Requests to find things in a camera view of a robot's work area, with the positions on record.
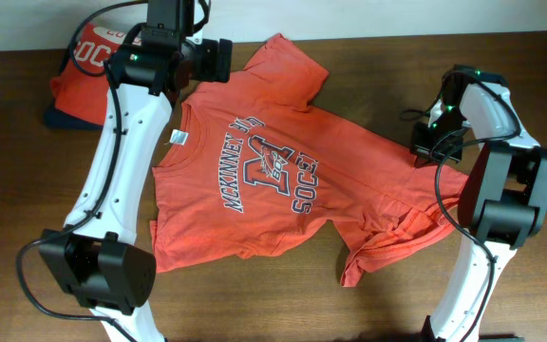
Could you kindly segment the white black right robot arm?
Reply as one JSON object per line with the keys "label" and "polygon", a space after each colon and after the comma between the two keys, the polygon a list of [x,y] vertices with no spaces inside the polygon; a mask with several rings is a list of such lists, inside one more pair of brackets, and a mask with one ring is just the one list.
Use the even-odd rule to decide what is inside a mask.
{"label": "white black right robot arm", "polygon": [[480,154],[458,202],[443,216],[461,234],[461,245],[443,299],[420,332],[423,341],[479,341],[480,325],[500,275],[547,214],[547,148],[521,123],[508,82],[499,74],[455,65],[442,77],[430,107],[414,120],[410,152],[416,166],[442,171],[460,162],[466,147]]}

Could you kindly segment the orange McKinney Boyd soccer t-shirt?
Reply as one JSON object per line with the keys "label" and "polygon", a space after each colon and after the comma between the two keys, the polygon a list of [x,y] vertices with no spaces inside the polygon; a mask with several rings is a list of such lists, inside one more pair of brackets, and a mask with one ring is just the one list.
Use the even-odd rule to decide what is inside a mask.
{"label": "orange McKinney Boyd soccer t-shirt", "polygon": [[331,222],[349,248],[344,287],[447,237],[442,209],[466,177],[416,167],[408,149],[315,107],[328,72],[282,35],[225,84],[183,102],[187,136],[153,170],[159,272],[278,257]]}

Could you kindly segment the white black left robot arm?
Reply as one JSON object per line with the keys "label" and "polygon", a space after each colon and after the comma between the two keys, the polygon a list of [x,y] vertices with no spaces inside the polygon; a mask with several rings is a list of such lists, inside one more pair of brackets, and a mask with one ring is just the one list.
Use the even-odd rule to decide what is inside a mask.
{"label": "white black left robot arm", "polygon": [[32,242],[61,290],[113,341],[159,341],[148,298],[154,256],[135,244],[141,192],[160,134],[191,81],[225,83],[233,45],[200,32],[211,4],[150,1],[105,62],[105,120],[85,185],[59,231]]}

